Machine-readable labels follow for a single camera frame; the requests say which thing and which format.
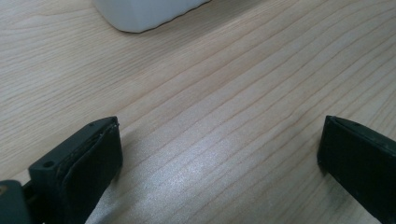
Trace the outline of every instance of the light wood surface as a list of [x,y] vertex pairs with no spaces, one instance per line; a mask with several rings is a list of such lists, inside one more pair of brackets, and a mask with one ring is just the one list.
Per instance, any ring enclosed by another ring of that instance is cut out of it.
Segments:
[[396,139],[396,1],[213,0],[140,35],[91,0],[0,2],[0,177],[116,115],[88,223],[377,223],[316,153],[326,115]]

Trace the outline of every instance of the black plastic part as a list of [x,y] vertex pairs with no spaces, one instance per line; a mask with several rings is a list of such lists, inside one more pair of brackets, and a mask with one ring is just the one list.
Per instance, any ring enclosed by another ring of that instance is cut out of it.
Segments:
[[46,224],[85,223],[121,166],[116,117],[86,125],[31,165],[34,192],[47,203]]
[[328,116],[318,163],[380,222],[396,223],[396,142],[359,123]]
[[34,224],[18,181],[0,181],[0,223]]

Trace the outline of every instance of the tabletop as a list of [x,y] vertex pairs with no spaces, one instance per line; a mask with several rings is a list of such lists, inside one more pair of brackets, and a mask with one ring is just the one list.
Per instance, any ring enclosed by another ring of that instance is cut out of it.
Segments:
[[316,155],[326,115],[396,138],[396,1],[212,0],[142,34],[92,0],[0,2],[0,179],[117,116],[87,223],[378,223]]

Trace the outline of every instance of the wood grain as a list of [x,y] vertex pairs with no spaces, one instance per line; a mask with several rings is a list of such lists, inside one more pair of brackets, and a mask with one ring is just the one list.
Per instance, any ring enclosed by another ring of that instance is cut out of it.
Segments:
[[140,35],[91,0],[0,3],[0,177],[116,115],[88,223],[377,223],[316,162],[325,115],[396,139],[396,1],[213,0]]

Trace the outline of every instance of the white object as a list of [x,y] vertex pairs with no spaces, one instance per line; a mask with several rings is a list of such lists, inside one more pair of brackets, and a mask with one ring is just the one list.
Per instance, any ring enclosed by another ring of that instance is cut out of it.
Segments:
[[155,28],[210,0],[93,0],[117,29],[140,33]]

